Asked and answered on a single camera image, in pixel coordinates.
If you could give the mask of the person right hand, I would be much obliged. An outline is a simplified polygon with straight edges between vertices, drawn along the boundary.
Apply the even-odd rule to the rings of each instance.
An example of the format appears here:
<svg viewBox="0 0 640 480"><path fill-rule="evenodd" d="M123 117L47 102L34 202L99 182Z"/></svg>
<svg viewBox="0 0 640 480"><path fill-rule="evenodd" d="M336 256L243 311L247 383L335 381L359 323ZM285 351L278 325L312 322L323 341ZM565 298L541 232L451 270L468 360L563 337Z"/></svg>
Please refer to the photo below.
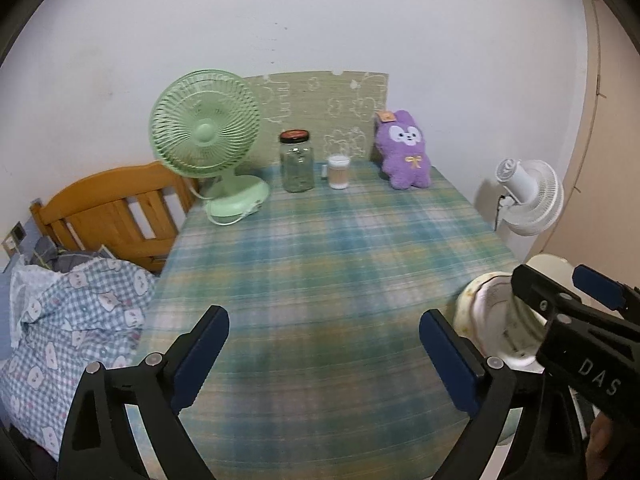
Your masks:
<svg viewBox="0 0 640 480"><path fill-rule="evenodd" d="M588 480L628 479L629 469L624 457L627 447L627 428L614 422L603 412L597 414L589 430L586 448Z"/></svg>

